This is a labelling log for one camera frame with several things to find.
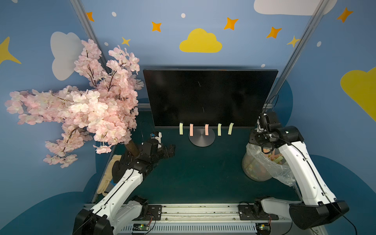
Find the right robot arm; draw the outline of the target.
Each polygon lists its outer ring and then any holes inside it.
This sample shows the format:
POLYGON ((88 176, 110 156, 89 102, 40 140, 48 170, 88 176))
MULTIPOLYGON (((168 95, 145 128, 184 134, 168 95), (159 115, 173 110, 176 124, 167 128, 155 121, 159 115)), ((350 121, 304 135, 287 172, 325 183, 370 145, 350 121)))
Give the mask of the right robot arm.
POLYGON ((286 159, 302 195, 301 202, 264 198, 260 203, 265 213, 288 218, 298 228, 306 230, 330 224, 349 211, 348 204, 338 200, 322 179, 296 127, 262 132, 253 130, 249 143, 260 149, 269 146, 278 149, 286 159))

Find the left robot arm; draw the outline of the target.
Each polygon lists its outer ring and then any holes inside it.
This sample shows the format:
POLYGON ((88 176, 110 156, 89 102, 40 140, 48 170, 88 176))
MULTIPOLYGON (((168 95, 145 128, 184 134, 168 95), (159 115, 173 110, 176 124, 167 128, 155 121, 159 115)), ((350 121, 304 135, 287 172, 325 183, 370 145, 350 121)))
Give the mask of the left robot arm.
POLYGON ((176 146, 165 146, 158 138, 151 138, 137 147, 138 156, 127 152, 120 161, 116 185, 110 192, 89 210, 82 209, 75 218, 74 235, 116 235, 134 219, 147 216, 148 201, 133 197, 126 199, 153 171, 161 159, 175 155, 176 146))

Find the pile of discarded sticky notes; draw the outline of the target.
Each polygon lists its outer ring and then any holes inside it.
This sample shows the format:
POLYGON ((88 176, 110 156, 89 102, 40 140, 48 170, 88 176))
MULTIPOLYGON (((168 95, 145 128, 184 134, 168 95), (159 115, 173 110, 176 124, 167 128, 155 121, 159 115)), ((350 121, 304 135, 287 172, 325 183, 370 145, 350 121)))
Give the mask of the pile of discarded sticky notes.
POLYGON ((264 156, 276 164, 283 165, 286 162, 282 153, 278 149, 274 149, 268 154, 264 153, 264 156))

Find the round grey monitor stand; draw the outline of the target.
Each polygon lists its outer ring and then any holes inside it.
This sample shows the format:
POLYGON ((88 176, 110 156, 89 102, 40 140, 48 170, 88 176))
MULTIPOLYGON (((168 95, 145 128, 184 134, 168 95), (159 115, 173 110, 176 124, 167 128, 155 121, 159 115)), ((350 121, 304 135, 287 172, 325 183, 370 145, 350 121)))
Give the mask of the round grey monitor stand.
POLYGON ((193 136, 189 136, 191 143, 198 147, 208 147, 214 143, 215 132, 209 128, 208 135, 205 135, 205 128, 193 128, 193 136))

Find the black computer monitor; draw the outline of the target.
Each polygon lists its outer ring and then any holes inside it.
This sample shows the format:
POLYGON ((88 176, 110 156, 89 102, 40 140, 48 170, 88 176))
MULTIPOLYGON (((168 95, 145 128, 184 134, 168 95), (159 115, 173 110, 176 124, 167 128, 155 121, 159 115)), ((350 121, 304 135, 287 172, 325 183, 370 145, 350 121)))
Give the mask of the black computer monitor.
POLYGON ((253 127, 278 70, 144 69, 156 127, 253 127))

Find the bin with plastic bag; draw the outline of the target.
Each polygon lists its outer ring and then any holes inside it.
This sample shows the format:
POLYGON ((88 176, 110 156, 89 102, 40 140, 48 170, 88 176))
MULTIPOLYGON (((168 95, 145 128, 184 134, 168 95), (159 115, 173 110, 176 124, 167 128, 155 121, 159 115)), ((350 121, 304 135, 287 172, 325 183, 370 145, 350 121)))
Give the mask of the bin with plastic bag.
POLYGON ((277 179, 289 187, 292 187, 296 183, 295 177, 286 159, 284 164, 276 164, 265 157, 260 157, 259 161, 266 167, 267 171, 272 175, 272 178, 277 179))

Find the beige work glove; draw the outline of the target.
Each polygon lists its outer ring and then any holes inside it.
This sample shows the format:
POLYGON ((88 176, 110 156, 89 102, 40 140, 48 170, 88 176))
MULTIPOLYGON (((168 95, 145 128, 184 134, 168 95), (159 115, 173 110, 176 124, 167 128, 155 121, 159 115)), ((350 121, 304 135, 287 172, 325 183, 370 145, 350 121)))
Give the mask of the beige work glove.
POLYGON ((109 191, 114 187, 114 185, 111 183, 113 180, 112 176, 112 169, 114 166, 114 163, 116 161, 119 161, 121 159, 121 155, 113 155, 111 160, 109 161, 106 170, 104 171, 104 175, 99 183, 99 186, 97 188, 97 194, 106 196, 109 191))

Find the pink cherry blossom tree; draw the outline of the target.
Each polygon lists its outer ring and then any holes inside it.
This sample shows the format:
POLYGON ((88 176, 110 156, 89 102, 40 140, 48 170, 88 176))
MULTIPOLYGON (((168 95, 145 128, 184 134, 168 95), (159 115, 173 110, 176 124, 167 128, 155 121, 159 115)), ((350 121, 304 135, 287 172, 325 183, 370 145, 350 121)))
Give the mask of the pink cherry blossom tree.
POLYGON ((9 113, 18 115, 19 124, 62 125, 62 137, 46 142, 50 153, 44 158, 45 163, 62 168, 76 161, 73 151, 88 141, 99 143, 97 154, 110 153, 117 144, 128 144, 131 132, 137 128, 138 91, 144 86, 137 78, 140 65, 133 53, 116 47, 109 51, 111 59, 102 66, 98 45, 91 39, 82 41, 82 45, 74 70, 89 80, 91 89, 81 91, 67 86, 58 92, 12 92, 5 103, 9 113))

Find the left green circuit board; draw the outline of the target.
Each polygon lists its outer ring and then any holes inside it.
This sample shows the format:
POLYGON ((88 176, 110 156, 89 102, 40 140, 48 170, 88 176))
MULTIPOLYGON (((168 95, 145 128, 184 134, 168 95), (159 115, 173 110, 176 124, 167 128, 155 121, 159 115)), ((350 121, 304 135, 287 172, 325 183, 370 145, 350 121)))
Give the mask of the left green circuit board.
POLYGON ((148 232, 150 226, 147 224, 133 224, 132 231, 133 232, 148 232))

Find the green circuit board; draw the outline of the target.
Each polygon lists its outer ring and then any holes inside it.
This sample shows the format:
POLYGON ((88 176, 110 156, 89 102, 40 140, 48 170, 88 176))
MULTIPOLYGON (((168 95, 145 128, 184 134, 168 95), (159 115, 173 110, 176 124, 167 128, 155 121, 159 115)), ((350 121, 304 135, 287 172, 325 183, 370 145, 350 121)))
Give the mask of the green circuit board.
POLYGON ((256 235, 270 235, 271 228, 267 224, 256 224, 256 235))
POLYGON ((133 224, 132 231, 133 232, 148 232, 150 226, 147 224, 133 224))

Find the right green circuit board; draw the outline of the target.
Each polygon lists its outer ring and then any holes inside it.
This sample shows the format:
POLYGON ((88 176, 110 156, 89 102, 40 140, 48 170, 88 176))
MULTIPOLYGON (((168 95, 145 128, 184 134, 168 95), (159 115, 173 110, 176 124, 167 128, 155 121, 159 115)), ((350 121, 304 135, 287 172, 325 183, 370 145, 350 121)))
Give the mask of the right green circuit board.
POLYGON ((256 224, 256 235, 270 235, 271 228, 267 224, 256 224))

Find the right aluminium frame post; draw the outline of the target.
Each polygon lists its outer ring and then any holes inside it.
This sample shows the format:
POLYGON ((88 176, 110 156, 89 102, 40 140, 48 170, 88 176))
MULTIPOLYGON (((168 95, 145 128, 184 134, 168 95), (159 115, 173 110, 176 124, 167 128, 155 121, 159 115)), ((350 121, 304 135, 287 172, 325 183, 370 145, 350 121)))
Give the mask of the right aluminium frame post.
POLYGON ((287 77, 291 73, 294 65, 298 61, 306 44, 308 43, 309 39, 313 35, 314 31, 316 30, 321 19, 325 15, 325 10, 327 9, 327 6, 329 5, 330 2, 331 1, 329 0, 323 0, 318 3, 317 8, 313 12, 313 15, 311 16, 306 28, 304 29, 301 35, 301 39, 298 42, 298 45, 293 50, 280 76, 277 78, 276 82, 273 84, 273 87, 268 96, 268 100, 265 102, 265 105, 263 106, 262 112, 265 112, 266 110, 271 109, 273 107, 272 101, 278 96, 278 93, 282 85, 284 84, 287 77))

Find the aluminium frame post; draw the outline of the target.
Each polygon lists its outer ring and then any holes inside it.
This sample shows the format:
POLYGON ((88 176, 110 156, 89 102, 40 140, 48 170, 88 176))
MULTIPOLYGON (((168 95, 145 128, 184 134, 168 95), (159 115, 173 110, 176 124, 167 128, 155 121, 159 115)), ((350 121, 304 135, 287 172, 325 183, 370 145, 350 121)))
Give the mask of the aluminium frame post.
POLYGON ((91 25, 91 21, 89 20, 89 17, 87 16, 86 14, 86 10, 84 8, 84 5, 82 3, 81 0, 70 0, 75 12, 76 12, 76 15, 77 17, 79 18, 80 22, 81 22, 81 25, 82 27, 84 28, 84 31, 86 33, 86 35, 88 36, 89 39, 92 39, 98 46, 98 48, 101 50, 102 52, 102 55, 101 55, 101 58, 99 59, 101 65, 103 66, 103 68, 109 72, 110 70, 107 68, 106 66, 106 58, 104 56, 104 51, 103 49, 101 48, 100 46, 100 43, 96 37, 96 34, 94 32, 94 29, 91 25))
POLYGON ((287 77, 291 73, 294 65, 298 61, 306 44, 308 43, 309 39, 313 35, 314 31, 316 30, 321 19, 325 15, 325 10, 327 9, 327 6, 329 5, 330 2, 331 1, 329 0, 323 0, 318 3, 317 8, 313 12, 313 15, 311 16, 306 28, 304 29, 301 35, 301 39, 298 42, 298 45, 293 50, 280 76, 277 78, 276 82, 273 84, 273 87, 268 96, 268 100, 265 102, 265 105, 263 106, 262 112, 265 112, 266 110, 271 109, 273 107, 272 101, 278 96, 278 93, 282 85, 284 84, 287 77))

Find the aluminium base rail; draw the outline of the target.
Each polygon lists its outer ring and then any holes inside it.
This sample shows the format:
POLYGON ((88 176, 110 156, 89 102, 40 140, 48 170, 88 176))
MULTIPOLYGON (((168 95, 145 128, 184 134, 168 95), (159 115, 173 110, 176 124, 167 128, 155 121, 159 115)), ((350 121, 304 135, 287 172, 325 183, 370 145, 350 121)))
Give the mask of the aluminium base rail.
POLYGON ((326 235, 324 226, 299 229, 292 220, 268 215, 268 219, 253 217, 244 203, 230 204, 164 204, 161 220, 134 219, 117 235, 256 235, 256 224, 270 225, 271 235, 326 235), (147 224, 148 232, 133 232, 133 224, 147 224))

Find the left aluminium frame post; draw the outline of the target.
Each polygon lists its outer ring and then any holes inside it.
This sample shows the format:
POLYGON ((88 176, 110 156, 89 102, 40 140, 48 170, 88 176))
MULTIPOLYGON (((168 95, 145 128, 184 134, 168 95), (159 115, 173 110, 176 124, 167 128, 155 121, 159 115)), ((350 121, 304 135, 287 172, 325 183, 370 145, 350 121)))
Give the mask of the left aluminium frame post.
POLYGON ((110 70, 107 68, 106 66, 106 58, 104 56, 104 51, 103 49, 101 48, 100 46, 100 43, 96 37, 96 34, 94 32, 94 29, 91 25, 91 21, 89 20, 89 17, 87 16, 86 14, 86 10, 84 8, 84 5, 82 3, 81 0, 70 0, 75 12, 76 12, 76 15, 77 17, 79 18, 80 22, 81 22, 81 25, 82 27, 84 28, 84 31, 86 33, 86 35, 88 36, 89 39, 92 39, 98 46, 98 48, 101 50, 102 52, 102 55, 101 55, 101 58, 99 59, 101 65, 103 66, 103 68, 109 72, 110 70))

